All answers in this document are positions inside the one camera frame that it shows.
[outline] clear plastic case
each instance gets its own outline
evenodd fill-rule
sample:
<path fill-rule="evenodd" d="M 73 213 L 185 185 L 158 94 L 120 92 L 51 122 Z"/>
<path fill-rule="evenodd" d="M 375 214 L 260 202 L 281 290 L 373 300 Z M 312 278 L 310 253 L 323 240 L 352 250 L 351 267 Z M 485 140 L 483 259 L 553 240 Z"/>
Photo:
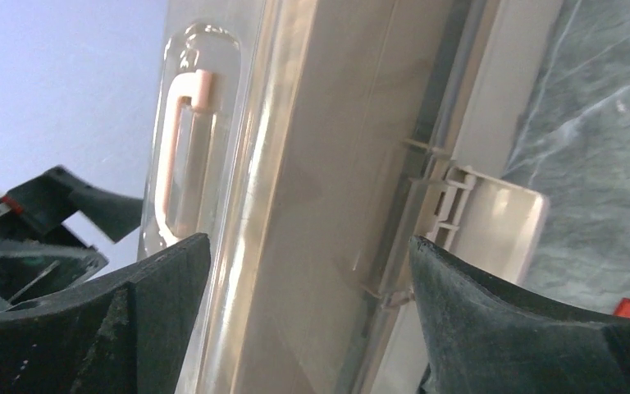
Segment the clear plastic case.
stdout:
<path fill-rule="evenodd" d="M 485 5 L 169 2 L 139 257 L 213 259 L 177 392 L 371 391 Z"/>

